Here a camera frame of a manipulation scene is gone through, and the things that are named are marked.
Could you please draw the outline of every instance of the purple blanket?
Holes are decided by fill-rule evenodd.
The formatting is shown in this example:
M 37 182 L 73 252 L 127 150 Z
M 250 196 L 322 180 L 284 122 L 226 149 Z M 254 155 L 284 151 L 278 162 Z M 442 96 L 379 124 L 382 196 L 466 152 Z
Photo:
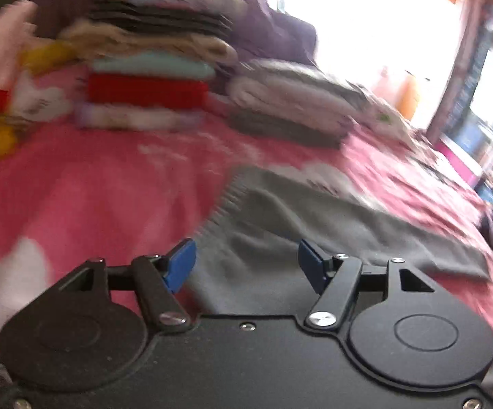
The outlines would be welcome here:
M 55 37 L 74 19 L 84 15 L 89 0 L 33 0 L 39 9 L 36 34 Z M 244 0 L 248 5 L 243 20 L 236 23 L 231 45 L 239 59 L 275 58 L 313 65 L 316 31 L 312 25 L 288 14 L 273 11 L 266 0 Z

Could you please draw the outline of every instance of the window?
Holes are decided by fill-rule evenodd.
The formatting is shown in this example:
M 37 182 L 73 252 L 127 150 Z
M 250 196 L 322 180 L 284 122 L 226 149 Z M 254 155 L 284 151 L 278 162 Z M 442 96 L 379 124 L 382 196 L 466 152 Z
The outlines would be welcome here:
M 460 3 L 450 0 L 285 0 L 286 11 L 313 24 L 317 64 L 372 88 L 387 66 L 422 83 L 414 123 L 437 108 L 458 44 Z

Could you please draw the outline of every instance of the pink blanket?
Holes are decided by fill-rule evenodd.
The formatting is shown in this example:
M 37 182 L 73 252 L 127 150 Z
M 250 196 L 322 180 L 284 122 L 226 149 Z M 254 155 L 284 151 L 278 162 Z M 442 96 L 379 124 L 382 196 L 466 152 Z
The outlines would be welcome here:
M 477 195 L 446 186 L 360 127 L 337 151 L 244 136 L 213 116 L 190 133 L 45 124 L 0 162 L 0 326 L 87 258 L 124 264 L 191 236 L 233 166 L 314 162 L 342 170 L 390 213 L 479 248 L 493 280 L 493 254 L 476 230 Z M 493 327 L 493 282 L 437 280 Z

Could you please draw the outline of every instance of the silver screw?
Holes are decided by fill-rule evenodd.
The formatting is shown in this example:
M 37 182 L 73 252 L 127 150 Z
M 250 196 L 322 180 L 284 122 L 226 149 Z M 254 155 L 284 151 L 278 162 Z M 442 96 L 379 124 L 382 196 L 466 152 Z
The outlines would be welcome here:
M 463 404 L 463 409 L 482 409 L 483 403 L 477 398 L 466 400 Z
M 314 324 L 315 326 L 326 327 L 335 324 L 338 320 L 335 318 L 334 314 L 330 314 L 329 312 L 314 312 L 308 317 L 309 322 Z
M 179 312 L 164 312 L 159 315 L 159 322 L 164 326 L 181 326 L 186 324 L 188 319 Z
M 254 323 L 241 323 L 239 327 L 242 330 L 246 330 L 247 332 L 252 332 L 253 330 L 256 330 L 256 325 Z
M 32 406 L 27 400 L 18 398 L 14 401 L 14 409 L 32 409 Z

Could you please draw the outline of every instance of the orange object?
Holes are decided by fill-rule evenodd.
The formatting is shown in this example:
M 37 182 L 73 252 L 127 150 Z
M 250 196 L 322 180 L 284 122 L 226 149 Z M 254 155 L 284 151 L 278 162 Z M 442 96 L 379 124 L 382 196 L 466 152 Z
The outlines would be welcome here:
M 402 89 L 402 97 L 398 102 L 396 109 L 402 117 L 411 120 L 414 117 L 417 106 L 419 106 L 420 91 L 419 83 L 414 75 L 408 72 L 406 81 L 404 81 Z

